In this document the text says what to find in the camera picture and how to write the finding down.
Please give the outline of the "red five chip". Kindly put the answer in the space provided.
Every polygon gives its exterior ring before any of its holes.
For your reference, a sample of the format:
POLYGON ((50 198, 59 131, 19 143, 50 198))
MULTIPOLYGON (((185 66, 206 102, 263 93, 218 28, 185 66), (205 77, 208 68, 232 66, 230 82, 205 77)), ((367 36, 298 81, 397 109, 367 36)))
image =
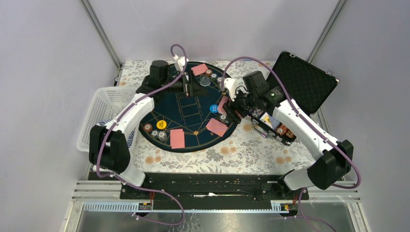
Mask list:
POLYGON ((151 131, 153 130, 153 127, 152 127, 151 124, 146 123, 146 124, 143 125, 143 130, 144 130, 145 132, 151 132, 151 131))
POLYGON ((208 69, 208 70, 206 70, 205 74, 206 74, 206 76, 211 77, 213 72, 212 72, 211 69, 208 69))

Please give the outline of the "blue dealer button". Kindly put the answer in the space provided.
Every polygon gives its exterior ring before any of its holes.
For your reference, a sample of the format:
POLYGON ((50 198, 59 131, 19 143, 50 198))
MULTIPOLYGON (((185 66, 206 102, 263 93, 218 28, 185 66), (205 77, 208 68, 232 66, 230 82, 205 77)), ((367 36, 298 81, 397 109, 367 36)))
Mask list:
POLYGON ((219 110, 218 110, 218 105, 216 105, 216 104, 211 105, 211 106, 209 107, 209 110, 210 110, 210 112, 212 112, 212 113, 214 113, 214 114, 217 114, 217 113, 219 112, 219 110))

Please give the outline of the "red card deck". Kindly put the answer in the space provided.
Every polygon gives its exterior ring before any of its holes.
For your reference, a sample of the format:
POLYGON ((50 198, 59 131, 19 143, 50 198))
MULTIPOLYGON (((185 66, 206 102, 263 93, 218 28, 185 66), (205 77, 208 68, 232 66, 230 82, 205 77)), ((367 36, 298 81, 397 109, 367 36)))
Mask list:
POLYGON ((223 108, 223 106, 225 105, 225 103, 228 102, 228 100, 229 100, 228 97, 226 97, 225 95, 222 96, 222 98, 221 98, 221 100, 220 100, 220 102, 219 102, 219 104, 218 104, 218 108, 217 108, 218 113, 220 113, 220 114, 222 114, 222 115, 225 115, 225 116, 227 115, 227 114, 226 114, 226 111, 225 111, 224 108, 223 108))

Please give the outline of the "yellow dealer button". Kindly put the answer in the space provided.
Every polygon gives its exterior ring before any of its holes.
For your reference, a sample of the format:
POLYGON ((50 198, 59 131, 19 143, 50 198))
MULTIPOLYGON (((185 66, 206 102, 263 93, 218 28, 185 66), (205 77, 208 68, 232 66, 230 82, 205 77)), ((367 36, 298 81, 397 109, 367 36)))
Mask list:
POLYGON ((157 127, 157 129, 159 129, 159 130, 164 130, 164 129, 167 128, 167 122, 166 122, 165 120, 159 120, 159 121, 156 123, 156 127, 157 127))

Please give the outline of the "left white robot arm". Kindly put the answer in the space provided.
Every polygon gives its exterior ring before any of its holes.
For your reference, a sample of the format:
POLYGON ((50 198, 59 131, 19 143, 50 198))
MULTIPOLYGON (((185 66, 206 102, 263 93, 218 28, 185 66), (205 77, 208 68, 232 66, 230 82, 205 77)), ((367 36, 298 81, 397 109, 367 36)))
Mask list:
POLYGON ((130 149, 135 141, 141 120, 148 115, 167 92, 191 96, 189 87, 194 78, 188 71, 188 60, 175 56, 174 67, 178 76, 171 77, 170 64, 165 60, 151 63, 149 74, 135 91, 131 101, 117 116, 104 124, 97 123, 89 133, 89 161, 96 167, 99 177, 115 176, 132 186, 139 199, 149 195, 150 186, 144 182, 145 173, 131 162, 130 149))

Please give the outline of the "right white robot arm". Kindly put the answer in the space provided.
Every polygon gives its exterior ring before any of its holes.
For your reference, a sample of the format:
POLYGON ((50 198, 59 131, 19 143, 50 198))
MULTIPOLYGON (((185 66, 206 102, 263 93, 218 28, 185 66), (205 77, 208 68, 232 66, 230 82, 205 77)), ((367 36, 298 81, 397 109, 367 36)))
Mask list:
POLYGON ((299 170, 292 170, 278 180, 277 192, 281 198, 291 198, 297 190, 317 187, 322 190, 334 186, 352 168, 353 146, 331 136, 297 105, 280 80, 271 87, 260 71, 243 77, 246 92, 239 90, 239 80, 221 78, 221 90, 229 93, 223 105, 227 117, 237 123, 250 109, 263 109, 283 123, 308 149, 315 162, 299 170))

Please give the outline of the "clear plastic disc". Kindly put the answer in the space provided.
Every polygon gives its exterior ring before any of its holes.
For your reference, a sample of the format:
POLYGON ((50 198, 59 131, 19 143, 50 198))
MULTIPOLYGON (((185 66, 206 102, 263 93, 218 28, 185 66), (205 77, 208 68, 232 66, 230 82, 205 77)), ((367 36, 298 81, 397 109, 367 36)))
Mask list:
POLYGON ((211 84, 211 79, 208 76, 202 76, 199 80, 199 83, 203 87, 207 87, 211 84))

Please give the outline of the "round dark blue poker mat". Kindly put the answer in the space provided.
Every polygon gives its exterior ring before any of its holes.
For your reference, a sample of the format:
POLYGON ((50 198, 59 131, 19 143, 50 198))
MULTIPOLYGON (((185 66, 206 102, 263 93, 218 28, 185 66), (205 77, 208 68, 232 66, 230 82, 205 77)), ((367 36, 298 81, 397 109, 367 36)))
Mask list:
MULTIPOLYGON (((206 64, 208 69, 221 77, 223 70, 206 64)), ((155 98, 154 109, 147 114, 140 122, 139 134, 144 136, 154 146, 171 152, 187 153, 203 150, 212 147, 232 135, 237 127, 237 123, 227 122, 228 130, 223 137, 210 132, 206 125, 211 118, 219 120, 219 113, 210 112, 209 107, 213 104, 218 105, 223 94, 220 92, 217 80, 211 79, 211 84, 207 86, 208 96, 185 97, 181 93, 157 93, 155 98), (167 122, 167 128, 159 130, 156 123, 159 120, 167 122), (149 123, 153 130, 164 131, 167 133, 167 140, 161 142, 158 138, 151 136, 151 132, 145 132, 143 125, 149 123), (181 129, 184 132, 185 146, 183 148, 173 149, 171 146, 170 132, 181 129)))

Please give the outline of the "red chip row in case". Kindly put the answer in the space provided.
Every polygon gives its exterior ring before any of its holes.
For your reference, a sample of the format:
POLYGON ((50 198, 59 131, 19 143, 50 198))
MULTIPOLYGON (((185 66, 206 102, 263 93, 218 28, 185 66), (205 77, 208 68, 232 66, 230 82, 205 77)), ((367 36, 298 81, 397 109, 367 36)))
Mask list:
POLYGON ((295 138, 295 135, 293 134, 292 131, 290 131, 286 126, 280 125, 279 127, 276 128, 276 133, 278 133, 280 136, 284 136, 290 139, 295 138))

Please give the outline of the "black chip carrying case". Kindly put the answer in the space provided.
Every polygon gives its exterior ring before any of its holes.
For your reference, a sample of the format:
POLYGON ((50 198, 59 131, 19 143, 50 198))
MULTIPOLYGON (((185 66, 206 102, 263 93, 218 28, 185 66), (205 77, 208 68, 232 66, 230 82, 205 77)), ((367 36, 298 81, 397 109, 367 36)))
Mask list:
MULTIPOLYGON (((331 71, 323 71, 286 50, 280 53, 272 70, 279 76, 290 97, 296 100, 308 116, 317 112, 339 84, 339 79, 331 71)), ((297 139, 296 136, 293 139, 282 137, 276 133, 276 128, 273 130, 265 125, 260 120, 264 114, 268 113, 262 110, 249 112, 253 129, 262 136, 276 139, 285 145, 291 145, 297 139)))

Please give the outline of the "floral tablecloth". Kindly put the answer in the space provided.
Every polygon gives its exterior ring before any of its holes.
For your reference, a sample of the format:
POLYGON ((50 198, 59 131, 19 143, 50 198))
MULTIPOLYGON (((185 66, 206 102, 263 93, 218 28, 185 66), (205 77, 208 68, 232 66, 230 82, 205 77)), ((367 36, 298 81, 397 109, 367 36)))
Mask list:
MULTIPOLYGON (((120 78, 120 87, 140 86, 148 75, 151 60, 128 60, 120 78)), ((228 69, 232 78, 240 78, 259 70, 264 76, 269 71, 254 61, 237 61, 228 69)), ((224 141, 188 153, 165 151, 151 144, 138 133, 136 147, 131 152, 131 163, 145 172, 223 173, 223 174, 284 174, 313 164, 315 159, 299 139, 290 145, 264 138, 252 128, 246 117, 224 141)))

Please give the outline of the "striped blue white cloth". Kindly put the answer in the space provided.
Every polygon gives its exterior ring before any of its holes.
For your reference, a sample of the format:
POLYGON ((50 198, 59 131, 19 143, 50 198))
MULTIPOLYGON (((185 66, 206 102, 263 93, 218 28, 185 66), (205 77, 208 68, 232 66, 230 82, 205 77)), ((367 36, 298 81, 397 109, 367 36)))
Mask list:
MULTIPOLYGON (((98 122, 98 123, 96 123, 96 125, 98 125, 98 126, 106 126, 106 124, 108 123, 108 122, 110 122, 111 121, 111 119, 108 119, 108 120, 103 120, 103 121, 100 121, 100 122, 98 122)), ((136 127, 130 132, 130 134, 128 135, 128 137, 127 137, 127 146, 128 146, 128 148, 131 148, 132 147, 132 145, 133 145, 133 142, 134 142, 134 135, 135 135, 135 129, 136 129, 136 127)))

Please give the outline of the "white plastic basket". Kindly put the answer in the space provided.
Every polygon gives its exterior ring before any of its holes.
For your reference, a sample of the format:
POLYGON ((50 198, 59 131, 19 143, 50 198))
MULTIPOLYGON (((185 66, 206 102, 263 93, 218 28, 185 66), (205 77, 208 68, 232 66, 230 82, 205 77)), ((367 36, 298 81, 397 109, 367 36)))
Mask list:
POLYGON ((115 118, 130 103, 135 91, 134 87, 102 87, 95 91, 76 142, 77 150, 89 151, 91 128, 96 123, 115 118))

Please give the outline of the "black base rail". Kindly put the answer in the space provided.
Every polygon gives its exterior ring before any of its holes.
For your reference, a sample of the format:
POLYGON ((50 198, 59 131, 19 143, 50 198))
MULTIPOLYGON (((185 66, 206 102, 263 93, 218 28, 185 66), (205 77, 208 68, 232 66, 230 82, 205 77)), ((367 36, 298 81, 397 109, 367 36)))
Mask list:
POLYGON ((280 175, 273 174, 147 173, 143 188, 163 190, 175 199, 129 186, 122 187, 120 199, 147 200, 155 210, 178 210, 177 202, 185 210, 271 210, 271 201, 309 199, 307 191, 285 190, 279 180, 280 175))

